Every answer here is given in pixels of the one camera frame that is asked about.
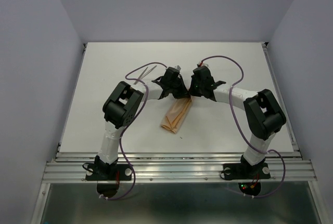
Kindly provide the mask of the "orange cloth napkin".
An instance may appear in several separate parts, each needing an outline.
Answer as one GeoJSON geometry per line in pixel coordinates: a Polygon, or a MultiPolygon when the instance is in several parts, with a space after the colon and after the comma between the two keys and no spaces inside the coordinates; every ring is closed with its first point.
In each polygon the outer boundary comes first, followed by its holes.
{"type": "Polygon", "coordinates": [[[160,126],[170,133],[177,134],[192,103],[191,98],[176,99],[163,117],[160,126]]]}

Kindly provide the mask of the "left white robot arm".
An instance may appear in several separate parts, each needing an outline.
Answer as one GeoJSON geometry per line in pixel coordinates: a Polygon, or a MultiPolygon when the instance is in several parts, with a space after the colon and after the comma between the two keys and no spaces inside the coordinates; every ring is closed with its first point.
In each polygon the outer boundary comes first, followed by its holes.
{"type": "Polygon", "coordinates": [[[104,179],[111,179],[115,175],[120,139],[148,100],[161,100],[168,95],[175,99],[189,97],[180,67],[167,67],[162,76],[148,82],[141,77],[129,78],[128,75],[125,79],[134,83],[119,82],[103,105],[105,134],[94,164],[104,179]]]}

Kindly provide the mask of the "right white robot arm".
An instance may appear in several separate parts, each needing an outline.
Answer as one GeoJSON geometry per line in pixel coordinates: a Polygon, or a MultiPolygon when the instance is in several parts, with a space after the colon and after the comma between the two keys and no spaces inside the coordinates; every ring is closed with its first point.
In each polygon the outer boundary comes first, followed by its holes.
{"type": "Polygon", "coordinates": [[[268,147],[282,126],[286,116],[274,94],[269,89],[251,91],[229,85],[224,81],[215,81],[208,67],[193,70],[189,93],[195,97],[205,97],[214,102],[228,103],[236,126],[244,138],[234,111],[234,107],[244,110],[251,130],[248,147],[243,154],[244,162],[239,165],[240,173],[252,177],[258,172],[258,165],[265,159],[268,147]]]}

